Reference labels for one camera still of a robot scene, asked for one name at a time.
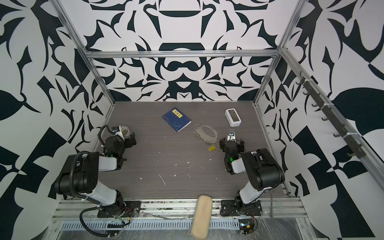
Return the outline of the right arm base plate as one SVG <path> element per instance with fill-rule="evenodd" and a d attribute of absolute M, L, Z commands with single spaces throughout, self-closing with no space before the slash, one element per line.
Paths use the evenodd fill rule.
<path fill-rule="evenodd" d="M 220 215 L 222 217 L 261 216 L 263 212 L 260 201 L 243 205 L 235 200 L 221 200 Z"/>

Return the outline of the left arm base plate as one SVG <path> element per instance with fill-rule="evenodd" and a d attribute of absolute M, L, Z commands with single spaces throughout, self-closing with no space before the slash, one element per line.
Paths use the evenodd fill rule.
<path fill-rule="evenodd" d="M 140 213 L 141 201 L 124 201 L 121 206 L 113 204 L 110 206 L 100 207 L 98 218 L 113 218 L 118 215 L 121 218 L 130 218 Z"/>

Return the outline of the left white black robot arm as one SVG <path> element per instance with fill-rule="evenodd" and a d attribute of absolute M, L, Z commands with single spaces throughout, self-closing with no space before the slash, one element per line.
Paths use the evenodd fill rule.
<path fill-rule="evenodd" d="M 55 191 L 99 205 L 104 212 L 118 212 L 126 207 L 122 194 L 99 180 L 100 172 L 118 171 L 124 162 L 127 148 L 137 144 L 135 133 L 126 138 L 111 136 L 106 139 L 104 153 L 83 151 L 68 156 L 55 181 Z"/>

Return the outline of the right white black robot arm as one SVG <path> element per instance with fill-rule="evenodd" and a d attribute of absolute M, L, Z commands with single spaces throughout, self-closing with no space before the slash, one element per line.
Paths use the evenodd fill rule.
<path fill-rule="evenodd" d="M 283 169 L 268 149 L 246 151 L 245 142 L 233 137 L 221 139 L 219 145 L 225 153 L 226 171 L 231 175 L 246 173 L 248 176 L 247 184 L 235 197 L 238 210 L 249 209 L 266 191 L 285 182 Z"/>

